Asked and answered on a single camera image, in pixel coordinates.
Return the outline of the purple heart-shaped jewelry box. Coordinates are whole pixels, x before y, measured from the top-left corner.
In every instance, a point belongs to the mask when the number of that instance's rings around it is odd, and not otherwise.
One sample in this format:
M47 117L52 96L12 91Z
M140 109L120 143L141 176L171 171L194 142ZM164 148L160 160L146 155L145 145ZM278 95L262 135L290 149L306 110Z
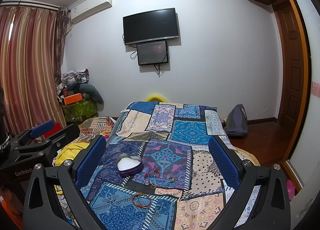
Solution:
M134 176L144 169L142 159L138 156L121 154L116 160L117 170L122 178Z

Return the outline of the red box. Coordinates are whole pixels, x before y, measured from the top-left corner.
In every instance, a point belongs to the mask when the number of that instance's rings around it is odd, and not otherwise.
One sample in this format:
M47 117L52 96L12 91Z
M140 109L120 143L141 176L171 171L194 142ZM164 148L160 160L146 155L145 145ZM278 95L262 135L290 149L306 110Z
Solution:
M49 138L50 136L52 136L53 134L59 132L61 130L61 125L59 122L55 122L54 128L51 129L50 131L46 132L43 136L44 138Z

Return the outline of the yellow cartoon blanket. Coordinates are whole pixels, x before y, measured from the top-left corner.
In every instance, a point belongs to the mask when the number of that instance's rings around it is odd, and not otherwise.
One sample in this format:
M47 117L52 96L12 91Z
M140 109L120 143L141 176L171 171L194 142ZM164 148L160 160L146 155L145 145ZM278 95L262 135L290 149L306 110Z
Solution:
M60 166L65 160L73 160L80 151L89 146L88 142L72 142L58 151L54 159L54 166Z

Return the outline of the striped patchwork quilt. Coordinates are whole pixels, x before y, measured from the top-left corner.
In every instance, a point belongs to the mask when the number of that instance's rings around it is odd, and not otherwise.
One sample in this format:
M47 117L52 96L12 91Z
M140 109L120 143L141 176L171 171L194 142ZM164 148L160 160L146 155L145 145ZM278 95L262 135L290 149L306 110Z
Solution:
M89 118L79 125L80 135L75 142L89 143L98 135L110 135L113 127L114 120L111 117Z

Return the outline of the green patterned storage box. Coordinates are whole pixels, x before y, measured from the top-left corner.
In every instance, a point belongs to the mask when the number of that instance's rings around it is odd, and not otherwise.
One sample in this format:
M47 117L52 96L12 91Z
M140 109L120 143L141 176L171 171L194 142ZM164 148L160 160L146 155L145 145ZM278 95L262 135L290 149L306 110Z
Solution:
M97 114L96 103L92 100L81 100L62 106L65 120L70 123L82 123Z

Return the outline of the orange box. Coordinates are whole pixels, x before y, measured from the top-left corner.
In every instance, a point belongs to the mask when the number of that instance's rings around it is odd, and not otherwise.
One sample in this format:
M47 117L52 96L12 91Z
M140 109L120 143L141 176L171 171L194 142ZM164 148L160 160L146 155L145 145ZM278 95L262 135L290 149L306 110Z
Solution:
M81 93L77 93L67 97L62 97L62 100L65 105L69 105L81 101L83 98Z

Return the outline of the grey pillow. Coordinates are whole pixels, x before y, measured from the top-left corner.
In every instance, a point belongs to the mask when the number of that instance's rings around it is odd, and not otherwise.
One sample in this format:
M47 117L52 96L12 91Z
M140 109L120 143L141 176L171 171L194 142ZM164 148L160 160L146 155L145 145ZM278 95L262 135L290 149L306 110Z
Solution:
M96 103L103 104L104 100L98 90L91 84L81 84L79 92L88 94Z

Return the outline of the blue patchwork bedspread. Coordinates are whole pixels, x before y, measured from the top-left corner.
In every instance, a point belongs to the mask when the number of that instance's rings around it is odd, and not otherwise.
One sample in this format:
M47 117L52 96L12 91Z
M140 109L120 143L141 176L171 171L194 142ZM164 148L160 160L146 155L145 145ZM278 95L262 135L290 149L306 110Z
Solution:
M81 192L106 229L208 229L234 192L209 152L212 136L231 145L215 107L133 102ZM121 154L140 157L142 172L122 178Z

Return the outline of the yellow round object behind bed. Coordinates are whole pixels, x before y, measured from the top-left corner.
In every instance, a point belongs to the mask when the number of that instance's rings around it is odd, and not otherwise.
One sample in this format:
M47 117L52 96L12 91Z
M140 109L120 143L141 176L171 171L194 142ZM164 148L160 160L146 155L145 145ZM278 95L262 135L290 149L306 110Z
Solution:
M164 103L168 102L164 97L162 97L159 94L152 94L152 95L148 96L145 99L145 101L148 101L148 102L164 102Z

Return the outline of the grey backpack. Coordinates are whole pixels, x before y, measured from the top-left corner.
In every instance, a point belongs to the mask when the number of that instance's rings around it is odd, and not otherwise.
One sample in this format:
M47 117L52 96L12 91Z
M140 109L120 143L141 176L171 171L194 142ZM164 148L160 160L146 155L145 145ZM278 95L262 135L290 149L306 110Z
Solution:
M245 137L248 134L248 120L242 104L236 105L226 119L224 131L228 137Z

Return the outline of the striped red curtain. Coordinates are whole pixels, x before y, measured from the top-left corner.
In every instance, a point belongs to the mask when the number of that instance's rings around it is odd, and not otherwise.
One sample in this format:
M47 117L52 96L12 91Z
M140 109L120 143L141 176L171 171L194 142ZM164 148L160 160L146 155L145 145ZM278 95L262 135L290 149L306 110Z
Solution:
M67 9L1 6L1 88L4 127L19 134L53 120L65 127L56 87L67 30Z

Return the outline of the white air conditioner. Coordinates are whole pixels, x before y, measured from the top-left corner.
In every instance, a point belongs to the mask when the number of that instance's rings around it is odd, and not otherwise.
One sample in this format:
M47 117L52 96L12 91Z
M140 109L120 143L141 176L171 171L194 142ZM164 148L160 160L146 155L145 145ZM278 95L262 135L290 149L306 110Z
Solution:
M76 24L112 7L112 0L84 0L71 9L71 23Z

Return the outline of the brown wooden door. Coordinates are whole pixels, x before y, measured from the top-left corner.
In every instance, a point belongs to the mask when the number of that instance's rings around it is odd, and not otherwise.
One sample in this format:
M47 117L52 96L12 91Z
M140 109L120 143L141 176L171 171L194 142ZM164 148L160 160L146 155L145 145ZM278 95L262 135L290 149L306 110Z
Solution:
M283 48L283 95L280 105L280 126L293 134L298 121L303 95L303 54L297 19L289 0L277 4L277 23Z

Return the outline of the small black wall monitor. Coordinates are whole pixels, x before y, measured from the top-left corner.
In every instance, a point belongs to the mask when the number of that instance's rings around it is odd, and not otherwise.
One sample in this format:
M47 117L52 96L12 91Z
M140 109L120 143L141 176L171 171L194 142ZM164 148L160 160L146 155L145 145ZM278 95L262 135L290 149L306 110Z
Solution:
M155 65L168 62L167 41L154 41L137 45L138 65Z

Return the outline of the black wall television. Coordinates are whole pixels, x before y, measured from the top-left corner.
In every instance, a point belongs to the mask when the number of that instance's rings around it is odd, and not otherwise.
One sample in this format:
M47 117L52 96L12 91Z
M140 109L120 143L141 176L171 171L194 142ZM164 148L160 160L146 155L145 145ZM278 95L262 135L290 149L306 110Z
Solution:
M179 38L175 8L151 10L123 17L125 45Z

